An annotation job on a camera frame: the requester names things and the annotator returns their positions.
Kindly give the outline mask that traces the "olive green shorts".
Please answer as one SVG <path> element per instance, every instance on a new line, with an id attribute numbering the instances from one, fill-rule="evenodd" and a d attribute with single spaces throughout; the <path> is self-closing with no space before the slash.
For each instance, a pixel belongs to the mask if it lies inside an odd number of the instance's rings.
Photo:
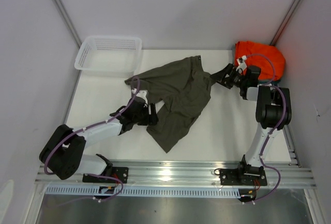
<path id="1" fill-rule="evenodd" d="M 149 125 L 147 132 L 168 153 L 186 136 L 210 101 L 215 81 L 202 67 L 199 55 L 184 58 L 128 78 L 125 84 L 140 85 L 146 90 L 149 103 L 163 101 L 157 112 L 158 123 Z"/>

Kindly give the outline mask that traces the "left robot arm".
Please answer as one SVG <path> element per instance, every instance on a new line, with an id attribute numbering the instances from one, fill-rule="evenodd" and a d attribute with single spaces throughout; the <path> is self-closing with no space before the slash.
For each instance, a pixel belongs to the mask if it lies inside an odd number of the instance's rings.
<path id="1" fill-rule="evenodd" d="M 86 155 L 84 150 L 106 138 L 120 136 L 135 125 L 156 125 L 156 106 L 141 97 L 131 98 L 127 106 L 110 114 L 110 118 L 82 128 L 70 128 L 62 124 L 56 128 L 39 154 L 47 175 L 67 180 L 76 173 L 83 181 L 116 182 L 113 163 L 101 154 Z"/>

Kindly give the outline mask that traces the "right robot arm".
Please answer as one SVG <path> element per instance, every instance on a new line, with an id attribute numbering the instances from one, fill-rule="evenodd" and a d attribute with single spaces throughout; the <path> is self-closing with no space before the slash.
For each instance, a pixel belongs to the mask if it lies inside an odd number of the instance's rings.
<path id="1" fill-rule="evenodd" d="M 235 169 L 216 169 L 222 186 L 266 186 L 264 162 L 268 149 L 277 134 L 292 118 L 290 91 L 268 83 L 260 84 L 261 68 L 248 66 L 242 69 L 228 64 L 221 71 L 211 75 L 218 84 L 231 89 L 236 86 L 244 100 L 256 102 L 255 120 L 258 124 L 253 142 Z"/>

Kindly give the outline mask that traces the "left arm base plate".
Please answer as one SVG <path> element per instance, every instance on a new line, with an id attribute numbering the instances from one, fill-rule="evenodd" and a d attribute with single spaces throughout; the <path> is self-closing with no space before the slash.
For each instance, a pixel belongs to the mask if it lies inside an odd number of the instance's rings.
<path id="1" fill-rule="evenodd" d="M 106 176 L 107 178 L 103 177 L 95 177 L 89 174 L 84 174 L 82 182 L 84 183 L 108 183 L 108 184 L 116 184 L 118 181 L 109 179 L 109 177 L 117 178 L 122 181 L 123 184 L 126 184 L 128 181 L 129 175 L 129 168 L 128 167 L 108 167 L 105 171 L 101 174 L 101 176 Z"/>

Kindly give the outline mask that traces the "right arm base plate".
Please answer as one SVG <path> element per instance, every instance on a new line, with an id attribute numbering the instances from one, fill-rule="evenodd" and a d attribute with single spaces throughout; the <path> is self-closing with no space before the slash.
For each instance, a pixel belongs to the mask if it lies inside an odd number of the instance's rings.
<path id="1" fill-rule="evenodd" d="M 214 174 L 220 178 L 223 186 L 267 186 L 264 169 L 257 173 L 244 173 L 240 169 L 216 168 Z"/>

